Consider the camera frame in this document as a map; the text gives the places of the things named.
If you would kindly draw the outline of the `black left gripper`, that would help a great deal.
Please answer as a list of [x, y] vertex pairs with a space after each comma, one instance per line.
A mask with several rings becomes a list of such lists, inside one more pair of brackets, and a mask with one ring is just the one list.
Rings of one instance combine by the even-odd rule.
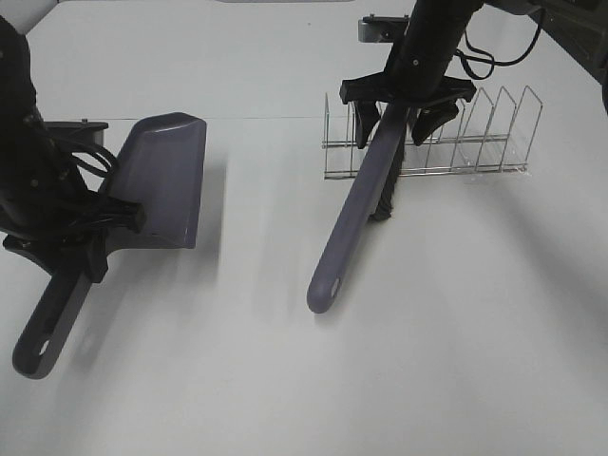
[[42, 230], [3, 222], [2, 232], [7, 234], [3, 246], [51, 275], [66, 262], [82, 270], [91, 282], [101, 283], [108, 271], [109, 229], [124, 228], [138, 234], [144, 225], [142, 204], [108, 197], [95, 208], [89, 223]]

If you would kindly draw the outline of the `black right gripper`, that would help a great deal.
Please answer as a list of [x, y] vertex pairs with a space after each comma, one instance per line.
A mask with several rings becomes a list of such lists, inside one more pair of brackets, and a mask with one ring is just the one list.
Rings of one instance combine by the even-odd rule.
[[384, 72], [343, 80], [339, 90], [344, 105], [354, 102], [354, 139], [357, 148], [366, 147], [372, 130], [380, 120], [376, 102], [425, 107], [411, 129], [413, 143], [420, 146], [438, 128], [458, 116], [456, 104], [444, 103], [459, 99], [470, 102], [475, 94], [476, 86], [470, 80], [448, 76], [444, 76], [429, 94], [424, 94], [421, 89], [405, 90], [392, 85]]

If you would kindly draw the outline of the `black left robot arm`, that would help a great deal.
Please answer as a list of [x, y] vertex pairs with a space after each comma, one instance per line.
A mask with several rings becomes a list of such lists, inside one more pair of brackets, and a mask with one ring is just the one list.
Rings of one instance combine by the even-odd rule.
[[29, 43], [1, 22], [1, 230], [49, 271], [74, 261], [99, 283], [113, 228], [139, 232], [141, 204], [113, 198], [119, 161], [78, 133], [51, 130], [37, 108]]

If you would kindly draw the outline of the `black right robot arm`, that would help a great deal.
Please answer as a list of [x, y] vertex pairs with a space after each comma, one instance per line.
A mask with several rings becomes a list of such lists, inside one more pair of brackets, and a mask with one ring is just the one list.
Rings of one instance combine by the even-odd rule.
[[459, 114], [457, 101], [471, 101], [469, 80], [446, 76], [465, 30], [482, 1], [418, 1], [408, 24], [392, 44], [382, 71], [344, 80], [343, 104], [354, 104], [355, 143], [363, 148], [380, 121], [378, 102], [416, 114], [410, 135], [416, 145]]

